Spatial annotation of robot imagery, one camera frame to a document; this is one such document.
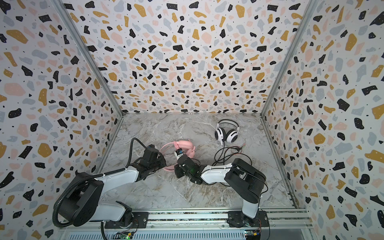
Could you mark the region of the pink headphones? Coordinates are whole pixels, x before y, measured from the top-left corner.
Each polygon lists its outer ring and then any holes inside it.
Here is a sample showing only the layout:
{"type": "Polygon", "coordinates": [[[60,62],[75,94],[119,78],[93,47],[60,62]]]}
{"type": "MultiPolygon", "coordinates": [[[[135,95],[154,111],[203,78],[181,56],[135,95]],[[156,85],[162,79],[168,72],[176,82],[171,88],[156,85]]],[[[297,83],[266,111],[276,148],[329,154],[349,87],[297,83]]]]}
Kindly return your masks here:
{"type": "Polygon", "coordinates": [[[164,146],[162,146],[160,153],[163,156],[165,156],[166,151],[170,150],[172,147],[175,148],[174,155],[177,158],[177,160],[183,155],[186,155],[190,159],[193,159],[196,153],[196,147],[190,140],[188,141],[180,140],[180,141],[173,141],[173,142],[167,143],[164,146]]]}

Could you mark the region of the white black headphones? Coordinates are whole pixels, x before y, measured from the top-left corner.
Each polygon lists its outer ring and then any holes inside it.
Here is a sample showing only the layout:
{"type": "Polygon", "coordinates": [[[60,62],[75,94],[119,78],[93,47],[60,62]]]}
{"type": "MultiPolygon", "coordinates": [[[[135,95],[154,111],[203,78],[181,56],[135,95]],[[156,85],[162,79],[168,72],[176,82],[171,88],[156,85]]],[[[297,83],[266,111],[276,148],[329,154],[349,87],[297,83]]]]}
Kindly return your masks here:
{"type": "Polygon", "coordinates": [[[239,136],[240,125],[230,119],[222,119],[217,123],[215,130],[215,139],[223,146],[224,143],[233,144],[239,136]],[[221,127],[222,124],[228,124],[234,126],[234,129],[230,129],[228,132],[221,127]]]}

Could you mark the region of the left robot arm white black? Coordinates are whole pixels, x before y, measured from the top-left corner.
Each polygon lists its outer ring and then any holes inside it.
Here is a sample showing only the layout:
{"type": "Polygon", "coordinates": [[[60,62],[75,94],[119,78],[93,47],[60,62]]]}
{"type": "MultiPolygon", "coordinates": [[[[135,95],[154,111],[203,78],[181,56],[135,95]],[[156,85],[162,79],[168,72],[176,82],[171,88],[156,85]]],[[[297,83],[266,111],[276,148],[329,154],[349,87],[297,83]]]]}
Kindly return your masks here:
{"type": "Polygon", "coordinates": [[[55,227],[79,227],[88,222],[112,222],[119,228],[134,224],[133,210],[122,202],[103,203],[106,192],[126,184],[145,180],[166,166],[166,160],[154,145],[145,148],[142,157],[122,169],[90,175],[78,173],[54,204],[55,227]]]}

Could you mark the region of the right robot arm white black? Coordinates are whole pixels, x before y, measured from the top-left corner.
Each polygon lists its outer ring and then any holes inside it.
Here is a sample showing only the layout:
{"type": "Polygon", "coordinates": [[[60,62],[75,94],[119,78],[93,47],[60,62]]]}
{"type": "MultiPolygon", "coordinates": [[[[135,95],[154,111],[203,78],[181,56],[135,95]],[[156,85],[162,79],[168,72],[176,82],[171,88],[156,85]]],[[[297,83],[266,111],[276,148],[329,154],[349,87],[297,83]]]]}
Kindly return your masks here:
{"type": "Polygon", "coordinates": [[[199,166],[183,155],[178,159],[174,171],[178,179],[186,176],[197,185],[226,183],[243,199],[242,212],[249,219],[256,217],[263,189],[267,187],[266,176],[239,158],[223,166],[199,166]]]}

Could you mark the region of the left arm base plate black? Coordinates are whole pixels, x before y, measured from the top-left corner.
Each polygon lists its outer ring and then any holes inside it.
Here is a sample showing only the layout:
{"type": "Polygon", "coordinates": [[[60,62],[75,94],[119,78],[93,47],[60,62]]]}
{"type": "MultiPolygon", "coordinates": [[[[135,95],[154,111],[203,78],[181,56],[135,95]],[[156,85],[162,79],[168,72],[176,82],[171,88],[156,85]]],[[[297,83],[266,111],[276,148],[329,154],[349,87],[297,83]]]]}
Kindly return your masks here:
{"type": "Polygon", "coordinates": [[[119,221],[108,221],[105,229],[145,229],[149,219],[148,212],[132,212],[125,214],[119,221]]]}

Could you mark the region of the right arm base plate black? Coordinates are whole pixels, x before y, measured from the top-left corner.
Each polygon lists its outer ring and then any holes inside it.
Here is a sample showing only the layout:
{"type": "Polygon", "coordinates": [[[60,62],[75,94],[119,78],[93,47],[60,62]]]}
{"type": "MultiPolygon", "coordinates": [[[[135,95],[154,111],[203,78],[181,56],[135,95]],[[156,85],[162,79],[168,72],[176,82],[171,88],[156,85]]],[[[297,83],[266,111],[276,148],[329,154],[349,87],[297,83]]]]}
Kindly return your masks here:
{"type": "Polygon", "coordinates": [[[227,223],[231,228],[259,228],[270,226],[267,212],[262,210],[258,210],[256,216],[253,219],[244,215],[242,211],[229,211],[227,223]]]}

